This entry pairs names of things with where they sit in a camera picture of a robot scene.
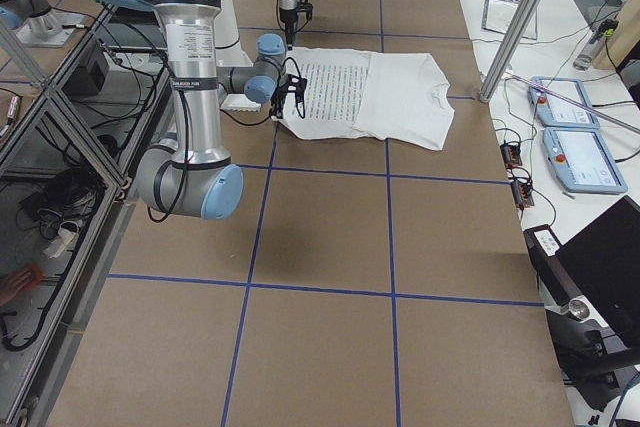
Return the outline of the black framed sheet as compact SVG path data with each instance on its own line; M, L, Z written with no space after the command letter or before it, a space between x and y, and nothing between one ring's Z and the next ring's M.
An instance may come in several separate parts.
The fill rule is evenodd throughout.
M506 34L518 7L518 0L484 0L481 28L489 32ZM523 37L532 41L538 39L537 12L532 14Z

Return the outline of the white long-sleeve printed shirt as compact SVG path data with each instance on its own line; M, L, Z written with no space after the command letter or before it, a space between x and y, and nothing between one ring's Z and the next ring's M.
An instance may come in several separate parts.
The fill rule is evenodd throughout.
M371 137L440 151L454 119L450 83L428 53L296 48L303 108L289 97L280 122L304 140Z

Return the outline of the upper blue teach pendant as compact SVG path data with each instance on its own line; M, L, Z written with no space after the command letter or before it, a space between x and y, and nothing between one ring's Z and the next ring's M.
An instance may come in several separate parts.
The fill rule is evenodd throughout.
M573 100L583 102L590 107L592 106L584 83L579 79L534 76L531 81L544 85L554 92ZM539 92L532 87L529 87L528 93L534 113L545 127L578 130L598 130L600 127L596 116L557 97Z

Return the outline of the small electronics board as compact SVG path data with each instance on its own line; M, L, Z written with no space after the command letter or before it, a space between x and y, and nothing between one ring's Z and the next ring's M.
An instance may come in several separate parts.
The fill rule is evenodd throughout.
M500 145L500 152L506 169L523 166L519 144L503 142Z
M523 211L535 206L532 187L528 183L517 178L511 178L509 185L517 209Z

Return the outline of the aluminium frame rail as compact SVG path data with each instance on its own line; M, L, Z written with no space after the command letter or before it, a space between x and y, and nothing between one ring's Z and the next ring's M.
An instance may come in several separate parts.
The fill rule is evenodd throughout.
M1 310L1 422L41 426L61 391L129 215L133 174L163 120L168 75L112 9L62 11L69 44L1 32L24 72L21 116L1 145L1 270L36 281Z

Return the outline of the aluminium frame post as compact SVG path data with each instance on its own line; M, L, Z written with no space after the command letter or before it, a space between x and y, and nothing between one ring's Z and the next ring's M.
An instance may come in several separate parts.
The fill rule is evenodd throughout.
M506 34L496 52L491 66L485 76L478 98L483 103L489 103L495 93L502 76L506 73L508 64L515 54L519 42L524 36L533 14L541 0L520 0L515 14L510 22Z

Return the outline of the lower blue teach pendant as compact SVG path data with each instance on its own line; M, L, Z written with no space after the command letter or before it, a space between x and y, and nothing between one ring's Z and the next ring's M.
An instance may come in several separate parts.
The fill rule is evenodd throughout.
M604 138L597 130L547 127L543 146L563 189L579 194L623 194L628 191Z

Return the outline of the black laptop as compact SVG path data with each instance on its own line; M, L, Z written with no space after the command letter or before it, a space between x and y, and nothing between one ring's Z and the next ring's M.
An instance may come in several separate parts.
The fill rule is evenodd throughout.
M639 345L639 205L621 197L566 243L524 231L531 264L556 304L584 296L627 347Z

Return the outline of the blue teach pendant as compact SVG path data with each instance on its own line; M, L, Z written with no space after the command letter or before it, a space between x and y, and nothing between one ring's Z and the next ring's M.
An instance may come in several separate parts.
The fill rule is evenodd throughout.
M604 138L597 130L547 127L543 146L563 189L579 194L623 194L628 191Z
M579 79L534 76L531 81L544 85L554 92L573 100L583 102L590 107L592 106L584 83ZM528 93L534 113L545 127L578 130L598 130L600 127L596 116L557 97L539 92L532 87L529 87Z

